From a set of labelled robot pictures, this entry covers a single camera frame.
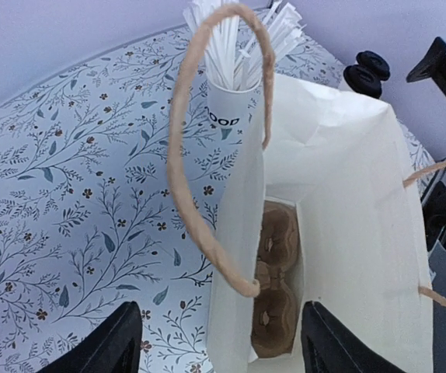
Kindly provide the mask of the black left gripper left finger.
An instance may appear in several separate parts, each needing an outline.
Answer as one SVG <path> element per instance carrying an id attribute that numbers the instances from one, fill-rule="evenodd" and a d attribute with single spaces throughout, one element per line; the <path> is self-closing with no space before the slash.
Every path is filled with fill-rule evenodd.
<path id="1" fill-rule="evenodd" d="M 40 372 L 137 372 L 141 339 L 141 310 L 137 302 L 124 302 L 81 343 Z"/>

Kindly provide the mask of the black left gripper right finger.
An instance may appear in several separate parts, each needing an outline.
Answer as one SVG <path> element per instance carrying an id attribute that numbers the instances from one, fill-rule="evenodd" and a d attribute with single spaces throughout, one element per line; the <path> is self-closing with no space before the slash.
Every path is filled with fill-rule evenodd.
<path id="1" fill-rule="evenodd" d="M 303 306 L 301 348 L 308 373 L 403 373 L 368 348 L 319 302 Z"/>

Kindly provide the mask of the brown cardboard cup carrier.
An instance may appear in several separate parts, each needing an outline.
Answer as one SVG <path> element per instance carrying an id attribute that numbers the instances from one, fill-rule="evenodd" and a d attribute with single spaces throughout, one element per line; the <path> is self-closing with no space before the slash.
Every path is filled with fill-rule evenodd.
<path id="1" fill-rule="evenodd" d="M 259 358 L 274 358 L 292 351 L 298 300 L 288 277 L 298 262 L 299 244 L 295 209 L 267 201 L 255 270 L 260 294 L 254 298 L 251 332 L 251 344 Z"/>

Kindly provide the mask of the cream paper bag with handles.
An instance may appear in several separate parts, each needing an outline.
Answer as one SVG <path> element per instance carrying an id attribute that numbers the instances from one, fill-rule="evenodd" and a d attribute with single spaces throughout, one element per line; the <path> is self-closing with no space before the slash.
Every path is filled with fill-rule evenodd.
<path id="1" fill-rule="evenodd" d="M 183 170 L 183 122 L 211 31 L 241 16 L 263 57 L 263 99 L 247 125 L 210 228 Z M 180 65 L 169 117 L 167 176 L 190 238 L 213 265 L 207 354 L 216 372 L 306 372 L 301 314 L 325 306 L 359 340 L 403 372 L 431 372 L 433 308 L 419 171 L 393 108 L 378 99 L 274 71 L 268 32 L 240 3 L 215 9 L 197 28 Z M 259 358 L 251 344 L 256 258 L 264 204 L 295 209 L 300 244 L 288 277 L 298 300 L 292 351 Z"/>

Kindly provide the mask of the black plastic cup lid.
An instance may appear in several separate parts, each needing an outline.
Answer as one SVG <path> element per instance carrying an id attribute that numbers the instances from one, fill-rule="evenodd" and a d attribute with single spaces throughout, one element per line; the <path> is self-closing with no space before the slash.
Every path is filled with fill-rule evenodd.
<path id="1" fill-rule="evenodd" d="M 381 81 L 390 79 L 391 72 L 388 62 L 374 51 L 362 51 L 356 55 L 356 62 L 370 70 Z"/>

